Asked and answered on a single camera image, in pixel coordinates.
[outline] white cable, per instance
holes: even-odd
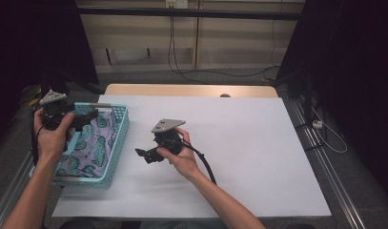
[[[314,108],[313,106],[312,106],[312,110],[313,110],[313,112],[316,114],[316,116],[318,117],[318,119],[322,122],[322,124],[323,124],[324,126],[326,126],[326,127],[328,128],[328,130],[330,130],[332,133],[334,133],[334,135],[336,135],[336,136],[342,141],[342,143],[343,143],[344,146],[345,146],[345,149],[342,150],[342,151],[337,150],[337,149],[334,149],[334,147],[332,147],[330,144],[328,144],[328,143],[324,140],[324,137],[322,137],[321,134],[320,134],[320,133],[318,132],[318,130],[317,130],[317,134],[319,135],[319,137],[321,138],[321,140],[328,146],[328,148],[330,148],[331,150],[333,150],[333,151],[335,151],[335,152],[337,152],[337,153],[343,154],[343,153],[347,152],[348,146],[347,146],[347,144],[345,143],[345,141],[342,139],[342,137],[340,137],[339,134],[337,134],[333,129],[331,129],[331,128],[330,128],[330,127],[322,120],[322,118],[318,115],[318,113],[316,112],[316,110],[315,110],[315,108]]]

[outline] light blue plastic basket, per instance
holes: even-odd
[[[111,187],[112,179],[116,170],[119,156],[122,152],[126,132],[129,128],[128,108],[126,105],[105,104],[105,103],[74,103],[76,115],[87,115],[91,111],[98,109],[98,112],[110,112],[114,114],[115,123],[118,125],[118,133],[112,146],[111,156],[108,160],[105,171],[101,177],[53,177],[53,185],[59,186],[90,186],[95,188],[108,189]],[[72,151],[71,146],[65,154]]]

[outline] white tabletop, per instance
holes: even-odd
[[[208,219],[217,214],[167,161],[147,164],[161,118],[183,119],[220,187],[259,218],[331,216],[280,98],[101,95],[126,104],[130,129],[107,191],[63,191],[54,217]],[[201,161],[201,170],[207,174]]]

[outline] paisley print cloth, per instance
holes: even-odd
[[[92,120],[91,125],[83,127],[74,148],[69,149],[62,156],[56,175],[102,177],[111,156],[117,131],[112,112],[99,113],[98,117]]]

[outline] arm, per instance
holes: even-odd
[[[175,128],[184,141],[191,143],[188,132]],[[262,223],[240,202],[213,184],[197,167],[194,153],[183,148],[179,155],[173,155],[164,148],[157,152],[167,158],[175,169],[189,180],[202,196],[208,200],[217,214],[229,228],[265,228]]]
[[[18,199],[3,228],[41,228],[45,207],[51,188],[51,180],[57,162],[63,154],[66,131],[74,115],[67,114],[55,131],[48,131],[42,125],[43,111],[35,113],[34,130],[38,136],[39,161],[33,175]]]

